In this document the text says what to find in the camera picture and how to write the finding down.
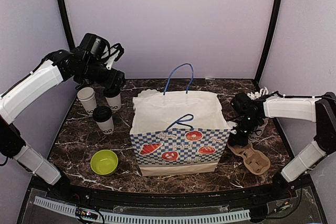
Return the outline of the black front rail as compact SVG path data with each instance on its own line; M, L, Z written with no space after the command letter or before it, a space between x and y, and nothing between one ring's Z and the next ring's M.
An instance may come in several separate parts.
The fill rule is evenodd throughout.
M111 176L94 173L67 173L74 202L111 207L130 206L206 206L216 203L259 206L273 201L271 177L248 173L202 173L143 177L126 171Z

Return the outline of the left black corner post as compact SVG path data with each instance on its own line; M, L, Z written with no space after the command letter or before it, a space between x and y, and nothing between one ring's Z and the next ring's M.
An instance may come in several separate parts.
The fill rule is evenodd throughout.
M75 41L70 27L69 17L65 0L57 0L58 9L61 17L62 26L66 36L66 41L70 50L75 48Z

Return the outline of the white fluted ceramic bowl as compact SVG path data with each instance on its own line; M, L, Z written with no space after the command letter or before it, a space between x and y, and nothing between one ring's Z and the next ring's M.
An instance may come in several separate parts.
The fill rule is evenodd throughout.
M138 94L138 98L146 98L146 97L150 97L154 94L160 93L158 90L156 89L147 89L147 90L143 90Z

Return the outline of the right black corner post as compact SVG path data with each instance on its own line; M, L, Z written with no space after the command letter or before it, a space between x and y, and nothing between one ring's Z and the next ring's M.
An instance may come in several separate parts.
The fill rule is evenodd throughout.
M268 26L267 34L265 38L265 43L263 46L263 50L261 52L260 61L259 61L257 71L256 71L256 74L253 80L253 83L255 86L259 86L262 75L263 75L263 71L266 66L272 40L273 40L274 33L276 30L276 24L278 20L279 11L280 11L280 5L281 5L281 0L274 0L273 5L272 5L269 26Z

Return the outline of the bundle of white wrapped straws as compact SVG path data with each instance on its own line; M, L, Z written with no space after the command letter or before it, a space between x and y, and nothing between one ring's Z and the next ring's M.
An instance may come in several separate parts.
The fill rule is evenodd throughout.
M267 99L269 100L279 97L276 91L269 92L267 87L263 87L259 91L247 93L247 96L251 100L257 100L257 101L266 101Z

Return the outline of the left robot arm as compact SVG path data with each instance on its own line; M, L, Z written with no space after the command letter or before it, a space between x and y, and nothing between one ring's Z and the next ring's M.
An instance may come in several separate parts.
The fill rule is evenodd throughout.
M103 51L93 55L79 48L72 52L59 50L49 53L36 69L1 94L1 154L21 163L52 185L54 193L63 201L74 197L74 189L65 182L66 176L22 139L13 122L40 96L69 79L81 86L90 81L106 89L122 87L124 73L112 66L123 53L120 44L112 47L112 54Z

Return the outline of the brown cardboard cup carrier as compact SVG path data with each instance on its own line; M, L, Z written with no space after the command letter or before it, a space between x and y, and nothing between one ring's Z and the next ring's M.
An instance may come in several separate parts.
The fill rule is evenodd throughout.
M243 159L245 167L254 175L260 176L270 169L269 158L259 150L253 148L251 141L246 146L227 145L234 155Z

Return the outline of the white paper coffee cup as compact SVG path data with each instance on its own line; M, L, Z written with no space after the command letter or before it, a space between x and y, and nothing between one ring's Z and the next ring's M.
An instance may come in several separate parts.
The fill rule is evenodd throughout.
M109 108L112 111L117 111L121 108L121 95L115 95L114 97L105 97Z

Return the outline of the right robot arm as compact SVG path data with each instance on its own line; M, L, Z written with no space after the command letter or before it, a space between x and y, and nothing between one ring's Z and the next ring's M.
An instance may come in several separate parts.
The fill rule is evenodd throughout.
M335 152L335 94L320 96L281 95L278 92L252 99L239 93L231 101L242 120L233 126L228 147L235 155L251 158L253 151L249 135L261 126L265 118L288 118L316 123L316 135L293 160L273 176L268 195L280 199L288 191L288 184L313 165Z

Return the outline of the stack of white paper cups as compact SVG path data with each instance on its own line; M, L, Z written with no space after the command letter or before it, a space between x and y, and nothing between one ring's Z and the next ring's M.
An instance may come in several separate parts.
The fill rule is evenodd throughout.
M81 102L84 110L88 115L92 115L97 107L95 91L91 87L85 87L78 91L77 98Z

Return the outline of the green bowl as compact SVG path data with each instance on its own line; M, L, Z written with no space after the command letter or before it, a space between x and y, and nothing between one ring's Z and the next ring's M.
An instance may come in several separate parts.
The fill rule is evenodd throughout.
M91 170L100 176L112 175L118 167L119 159L112 150L100 150L96 152L91 160Z

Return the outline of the black corner post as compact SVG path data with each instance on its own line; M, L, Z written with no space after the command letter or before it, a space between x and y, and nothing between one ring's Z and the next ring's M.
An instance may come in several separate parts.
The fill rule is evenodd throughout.
M256 71L256 74L253 80L253 83L255 86L259 86L262 75L263 75L263 71L266 66L272 40L273 40L274 33L276 30L276 24L278 20L279 11L280 11L280 5L281 5L281 0L274 0L273 5L272 5L269 26L268 26L267 34L265 38L265 43L263 46L263 50L261 52L260 61L259 61L257 71Z
M57 0L58 9L61 17L62 26L66 36L66 41L70 50L75 48L75 41L70 27L69 17L65 0Z

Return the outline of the patterned paper takeout bag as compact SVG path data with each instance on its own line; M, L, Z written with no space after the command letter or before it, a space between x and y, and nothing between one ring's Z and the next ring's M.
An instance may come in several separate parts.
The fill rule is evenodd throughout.
M232 129L216 93L164 88L132 102L130 139L143 176L215 171Z

